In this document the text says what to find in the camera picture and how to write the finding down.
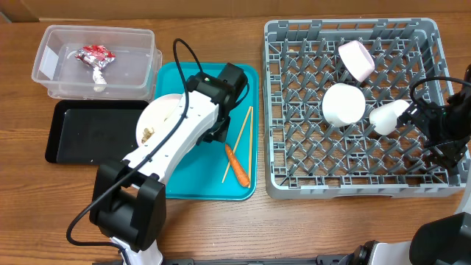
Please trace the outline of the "white cup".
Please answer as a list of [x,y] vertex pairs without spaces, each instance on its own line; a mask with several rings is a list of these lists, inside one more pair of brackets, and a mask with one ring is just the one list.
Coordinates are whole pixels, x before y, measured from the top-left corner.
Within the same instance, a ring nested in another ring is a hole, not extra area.
[[369,122],[375,126],[374,131],[380,135],[388,135],[395,131],[398,117],[409,105],[407,101],[398,99],[372,110]]

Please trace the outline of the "white plate with food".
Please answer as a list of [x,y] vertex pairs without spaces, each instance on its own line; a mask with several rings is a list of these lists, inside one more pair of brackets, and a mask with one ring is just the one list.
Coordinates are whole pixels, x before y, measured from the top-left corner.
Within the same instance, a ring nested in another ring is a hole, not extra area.
[[138,147],[142,146],[160,129],[164,121],[170,117],[178,106],[182,97],[183,95],[178,93],[167,94],[158,97],[145,107],[138,119],[135,130]]

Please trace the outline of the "pale green bowl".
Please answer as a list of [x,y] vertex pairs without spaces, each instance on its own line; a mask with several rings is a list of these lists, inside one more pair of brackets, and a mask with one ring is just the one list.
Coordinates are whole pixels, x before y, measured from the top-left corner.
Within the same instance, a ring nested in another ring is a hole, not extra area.
[[329,87],[322,99],[324,119],[334,127],[344,127],[360,121],[365,108],[366,100],[361,90],[344,83]]

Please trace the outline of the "pink bowl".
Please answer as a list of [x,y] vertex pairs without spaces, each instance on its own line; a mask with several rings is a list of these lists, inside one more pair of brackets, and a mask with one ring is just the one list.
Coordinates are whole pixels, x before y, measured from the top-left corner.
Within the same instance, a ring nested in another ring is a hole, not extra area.
[[357,40],[341,45],[339,47],[339,56],[345,68],[359,82],[363,82],[375,70],[375,63],[371,54]]

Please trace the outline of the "white tissue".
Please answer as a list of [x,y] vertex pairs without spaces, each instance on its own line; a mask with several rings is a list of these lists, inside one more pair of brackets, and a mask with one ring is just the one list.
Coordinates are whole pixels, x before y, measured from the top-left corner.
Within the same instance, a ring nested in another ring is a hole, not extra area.
[[93,69],[93,81],[95,82],[95,86],[93,87],[95,92],[102,92],[105,90],[107,82],[103,77],[102,70],[99,67],[95,67]]

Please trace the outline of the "red foil wrapper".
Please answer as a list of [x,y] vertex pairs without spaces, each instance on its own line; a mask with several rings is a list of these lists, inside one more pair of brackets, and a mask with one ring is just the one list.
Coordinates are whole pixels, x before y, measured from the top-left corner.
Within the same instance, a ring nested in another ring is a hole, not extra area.
[[75,54],[75,58],[91,68],[102,70],[113,62],[116,56],[103,45],[90,45],[79,49]]

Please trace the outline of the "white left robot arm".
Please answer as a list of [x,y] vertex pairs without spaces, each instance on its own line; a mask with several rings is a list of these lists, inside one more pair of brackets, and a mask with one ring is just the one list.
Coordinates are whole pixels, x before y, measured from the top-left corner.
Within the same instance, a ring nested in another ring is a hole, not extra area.
[[166,184],[194,146],[225,141],[229,113],[247,85],[244,70],[231,63],[217,77],[191,75],[162,127],[123,160],[99,167],[90,221],[110,237],[124,264],[163,262],[156,238],[166,220]]

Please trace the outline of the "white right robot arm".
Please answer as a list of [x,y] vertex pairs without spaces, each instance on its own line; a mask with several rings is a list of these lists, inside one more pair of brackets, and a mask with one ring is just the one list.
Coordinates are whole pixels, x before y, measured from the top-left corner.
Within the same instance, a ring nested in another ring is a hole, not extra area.
[[[461,84],[461,90],[438,106],[416,98],[415,89],[430,81]],[[398,121],[412,123],[427,137],[424,147],[438,166],[447,170],[457,167],[470,142],[470,68],[463,79],[427,77],[410,87],[411,106]],[[422,225],[410,241],[380,243],[368,241],[339,260],[340,264],[463,264],[470,265],[470,180],[456,212],[449,217]]]

